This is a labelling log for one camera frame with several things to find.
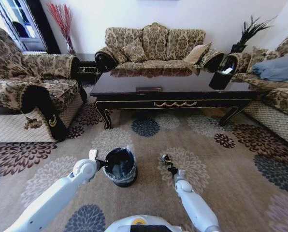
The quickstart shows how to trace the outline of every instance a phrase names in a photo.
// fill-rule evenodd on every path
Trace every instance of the vase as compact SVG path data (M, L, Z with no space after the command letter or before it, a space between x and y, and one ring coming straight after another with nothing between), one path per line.
M233 44L232 49L231 49L231 53L243 52L243 50L246 48L246 46L247 45L245 45L245 44Z
M70 36L69 36L69 35L66 36L65 40L66 40L66 44L67 44L68 53L69 53L70 55L75 55L75 51L74 51L74 49L73 49L72 41L71 41Z

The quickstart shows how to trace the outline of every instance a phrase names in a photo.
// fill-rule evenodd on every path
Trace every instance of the throw pillow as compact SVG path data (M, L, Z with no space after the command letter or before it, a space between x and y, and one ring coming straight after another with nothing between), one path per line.
M127 62L127 57L122 53L122 51L119 48L113 46L108 46L107 48L113 54L118 64L123 64Z
M247 73L252 73L252 66L264 60L267 51L268 49L261 49L261 48L253 47L250 62L247 68Z
M253 71L264 80L288 82L288 56L256 63Z
M277 52L277 51L270 51L270 52L267 52L267 53L266 53L263 61L265 61L265 60L271 60L271 59L276 59L276 58L279 58L279 57L281 57L281 56L282 56L282 55L281 55L279 52Z
M191 50L191 52L186 56L186 58L183 59L183 61L190 63L190 64L197 63L198 61L201 60L201 58L205 55L205 53L208 52L211 45L212 45L212 42L207 43L205 45L201 44L201 45L195 46Z
M132 62L143 62L147 60L141 42L135 41L122 47L125 56Z

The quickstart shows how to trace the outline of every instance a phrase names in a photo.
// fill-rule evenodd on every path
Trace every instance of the side table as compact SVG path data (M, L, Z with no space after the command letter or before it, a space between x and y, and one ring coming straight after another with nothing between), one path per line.
M76 54L79 58L78 74L83 82L95 84L100 77L98 73L97 64L95 62L95 54L79 53Z

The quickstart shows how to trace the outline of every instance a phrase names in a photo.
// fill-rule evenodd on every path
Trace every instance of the black plant pot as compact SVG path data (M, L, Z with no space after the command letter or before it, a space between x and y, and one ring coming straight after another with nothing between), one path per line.
M233 44L231 53L233 52L243 52L243 50L246 48L247 45L245 44Z

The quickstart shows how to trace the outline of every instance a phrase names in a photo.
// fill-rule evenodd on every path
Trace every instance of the coffee table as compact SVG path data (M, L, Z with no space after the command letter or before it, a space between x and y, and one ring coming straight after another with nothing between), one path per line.
M220 119L224 126L265 93L248 83L229 81L227 76L187 68L113 69L101 75L90 95L97 97L96 109L106 130L111 128L112 109L232 108Z

